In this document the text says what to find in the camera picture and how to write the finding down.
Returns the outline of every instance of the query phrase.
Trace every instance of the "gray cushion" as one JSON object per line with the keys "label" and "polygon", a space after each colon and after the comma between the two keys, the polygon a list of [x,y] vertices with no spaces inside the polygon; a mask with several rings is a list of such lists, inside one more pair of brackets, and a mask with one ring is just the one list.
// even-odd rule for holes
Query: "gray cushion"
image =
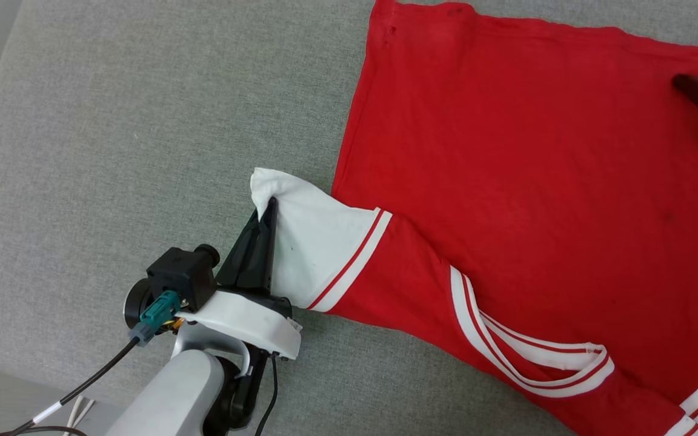
{"label": "gray cushion", "polygon": [[[664,3],[475,6],[698,44],[698,4]],[[329,190],[371,6],[23,3],[0,63],[0,370],[61,389],[97,370],[125,343],[122,301],[150,262],[230,249],[254,166]],[[435,347],[297,315],[301,356],[280,365],[266,434],[568,434]],[[136,349],[89,395],[127,404],[172,344]]]}

